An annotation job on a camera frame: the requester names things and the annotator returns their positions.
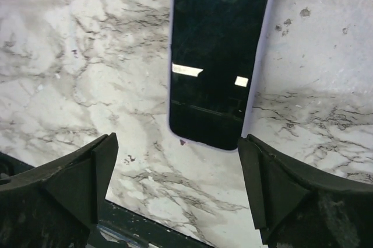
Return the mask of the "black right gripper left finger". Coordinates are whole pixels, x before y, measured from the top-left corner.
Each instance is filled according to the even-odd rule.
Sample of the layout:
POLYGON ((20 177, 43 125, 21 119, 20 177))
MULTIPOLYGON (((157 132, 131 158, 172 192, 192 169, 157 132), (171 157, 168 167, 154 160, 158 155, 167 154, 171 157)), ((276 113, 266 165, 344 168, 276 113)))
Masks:
POLYGON ((1 154, 1 247, 86 247, 117 155, 116 133, 39 167, 1 154))

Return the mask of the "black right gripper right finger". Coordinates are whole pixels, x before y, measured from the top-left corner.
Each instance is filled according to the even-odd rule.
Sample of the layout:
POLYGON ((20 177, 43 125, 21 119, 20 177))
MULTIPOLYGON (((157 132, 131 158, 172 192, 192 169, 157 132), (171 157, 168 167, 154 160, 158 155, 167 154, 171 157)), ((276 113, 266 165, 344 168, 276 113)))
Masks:
POLYGON ((319 170, 253 135, 238 141, 238 153, 263 244, 372 246, 372 185, 319 170))

